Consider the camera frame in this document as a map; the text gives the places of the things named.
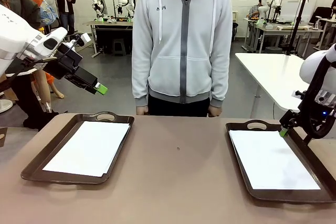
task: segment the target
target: brown table surface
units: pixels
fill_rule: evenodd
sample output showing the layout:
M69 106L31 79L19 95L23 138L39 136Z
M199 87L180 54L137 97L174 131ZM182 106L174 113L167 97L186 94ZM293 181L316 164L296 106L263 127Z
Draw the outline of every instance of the brown table surface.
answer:
M125 21L118 21L117 23L107 23L101 21L89 21L84 23L83 25L87 26L133 26L133 22L125 22Z
M247 119L137 116L104 185L22 180L21 171L72 116L57 116L0 171L0 223L336 223L335 204L248 195L225 130L227 122ZM311 148L335 175L336 142L318 140Z

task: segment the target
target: cable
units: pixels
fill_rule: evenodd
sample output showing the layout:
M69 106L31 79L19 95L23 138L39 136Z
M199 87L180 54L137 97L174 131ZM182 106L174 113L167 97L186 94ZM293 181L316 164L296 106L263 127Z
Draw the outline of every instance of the cable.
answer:
M290 34L289 34L289 36L287 37L287 43L288 43L288 40L289 40L289 38L291 38L292 37L292 32L293 32L293 27L294 27L294 24L295 24L295 22L296 22L296 19L297 19L297 17L298 17L298 10L299 10L299 8L300 8L300 4L301 4L301 1L302 0L300 0L299 1L299 5L298 5L298 8L296 9L296 13L295 13L295 18L294 18L294 22L293 22L293 24L292 24L292 29L291 29L291 31L290 31Z
M274 109L275 109L275 102L273 103L273 120L275 120Z

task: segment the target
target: sheet of paper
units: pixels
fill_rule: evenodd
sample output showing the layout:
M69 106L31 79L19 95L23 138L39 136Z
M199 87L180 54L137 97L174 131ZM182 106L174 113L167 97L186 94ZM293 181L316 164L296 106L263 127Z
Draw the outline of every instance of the sheet of paper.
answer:
M253 189L320 187L277 131L230 131Z
M84 122L43 170L101 177L129 127L124 123Z

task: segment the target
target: chair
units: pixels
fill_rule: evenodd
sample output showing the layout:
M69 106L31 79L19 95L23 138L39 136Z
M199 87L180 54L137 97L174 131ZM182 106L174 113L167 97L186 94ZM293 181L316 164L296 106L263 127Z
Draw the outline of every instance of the chair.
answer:
M315 24L318 18L316 16L320 16L322 18L330 18L332 15L332 9L330 7L317 7L313 16L310 19L310 23ZM324 26L326 24L325 21L320 21L322 29L324 29Z
M120 44L121 50L116 50L115 46L117 44ZM126 49L125 49L125 44L123 39L114 39L113 40L113 50L112 50L112 55L116 56L116 54L122 54L123 56L126 56Z

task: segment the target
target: hoodie drawstring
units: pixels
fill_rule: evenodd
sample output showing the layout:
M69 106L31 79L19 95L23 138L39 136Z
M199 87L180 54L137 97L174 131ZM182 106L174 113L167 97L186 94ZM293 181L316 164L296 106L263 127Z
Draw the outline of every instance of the hoodie drawstring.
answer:
M160 12L160 18L159 18L159 44L162 40L162 0L159 0L159 12Z
M212 27L211 27L211 40L210 40L210 57L212 49L214 47L214 37L215 37L215 27L216 27L216 11L217 11L217 0L214 0L214 12L212 15Z
M162 0L159 0L159 44L162 40ZM213 10L213 16L212 16L212 27L211 27L211 40L210 40L210 56L213 49L214 44L214 37L215 37L215 27L216 27L216 12L217 12L217 0L214 0L214 10Z

